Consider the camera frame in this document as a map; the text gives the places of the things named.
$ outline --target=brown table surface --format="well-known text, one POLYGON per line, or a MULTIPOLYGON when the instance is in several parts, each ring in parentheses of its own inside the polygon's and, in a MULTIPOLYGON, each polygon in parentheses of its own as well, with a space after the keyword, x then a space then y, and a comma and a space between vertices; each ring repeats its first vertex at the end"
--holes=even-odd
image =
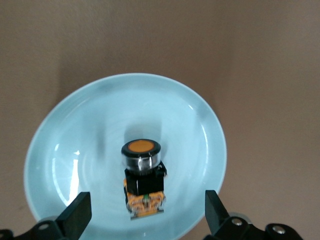
MULTIPOLYGON (((220 197, 259 228, 319 238, 319 1, 0 1, 0 229, 35 224, 23 169, 39 124, 102 77, 167 76, 224 129, 220 197)), ((183 240, 209 233, 203 219, 183 240)))

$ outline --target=plate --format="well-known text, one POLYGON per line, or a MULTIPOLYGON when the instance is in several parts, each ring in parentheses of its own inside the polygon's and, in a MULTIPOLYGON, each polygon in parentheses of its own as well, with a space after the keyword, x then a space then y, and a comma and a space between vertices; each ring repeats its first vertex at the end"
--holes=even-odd
POLYGON ((37 220, 59 215, 80 192, 91 194, 82 240, 173 240, 204 216, 205 190, 219 191, 226 141, 210 106, 170 78, 127 73, 94 81, 60 102, 36 131, 24 188, 37 220), (164 212, 135 220, 126 208, 122 146, 161 145, 164 212))

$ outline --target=brown background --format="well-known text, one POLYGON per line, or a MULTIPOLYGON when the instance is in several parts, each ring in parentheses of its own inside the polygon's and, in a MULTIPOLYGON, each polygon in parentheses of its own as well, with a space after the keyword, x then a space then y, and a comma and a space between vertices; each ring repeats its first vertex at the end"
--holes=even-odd
MULTIPOLYGON (((0 1, 0 229, 35 224, 23 168, 49 111, 129 72, 182 82, 217 113, 228 211, 319 238, 319 1, 0 1)), ((202 220, 182 239, 207 233, 202 220)))

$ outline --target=light blue plate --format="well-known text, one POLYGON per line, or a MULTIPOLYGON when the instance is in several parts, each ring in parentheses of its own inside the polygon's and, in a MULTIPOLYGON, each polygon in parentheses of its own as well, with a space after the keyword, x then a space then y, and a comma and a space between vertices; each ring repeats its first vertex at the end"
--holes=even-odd
POLYGON ((204 216, 205 190, 220 190, 226 164, 222 127, 197 93, 163 76, 120 74, 80 88, 44 119, 27 153, 25 194, 41 220, 89 191, 82 240, 173 240, 204 216), (141 138, 161 144, 166 202, 164 213, 130 220, 121 148, 141 138))

